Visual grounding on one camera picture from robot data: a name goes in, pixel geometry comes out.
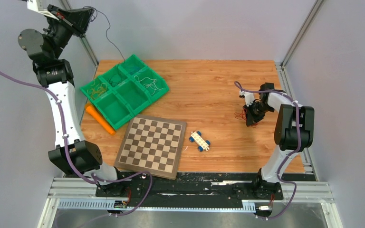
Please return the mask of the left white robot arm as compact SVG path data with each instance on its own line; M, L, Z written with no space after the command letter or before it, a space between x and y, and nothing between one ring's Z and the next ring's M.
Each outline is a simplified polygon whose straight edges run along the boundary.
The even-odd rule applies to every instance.
M60 55L73 36L84 37L95 12L92 7L65 10L44 7L39 0L27 1L27 8L47 19L42 32L25 29L19 46L32 60L40 87L49 99L55 125L55 148L48 152L52 164L66 175L76 175L104 193L120 197L126 183L118 178L117 168L103 161L99 147L88 142L77 120L74 75L70 63Z

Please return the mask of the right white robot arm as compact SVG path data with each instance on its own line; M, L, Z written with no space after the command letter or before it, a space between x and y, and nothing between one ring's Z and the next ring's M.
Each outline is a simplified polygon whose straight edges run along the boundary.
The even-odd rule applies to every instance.
M252 193L258 199L266 199L280 189L283 172L290 162L305 148L311 146L314 134L315 110L303 106L285 91L276 90L273 83L264 83L259 89L259 99L250 91L241 90L244 98L246 125L259 123L267 112L278 112L274 130L276 148L266 165L257 173Z

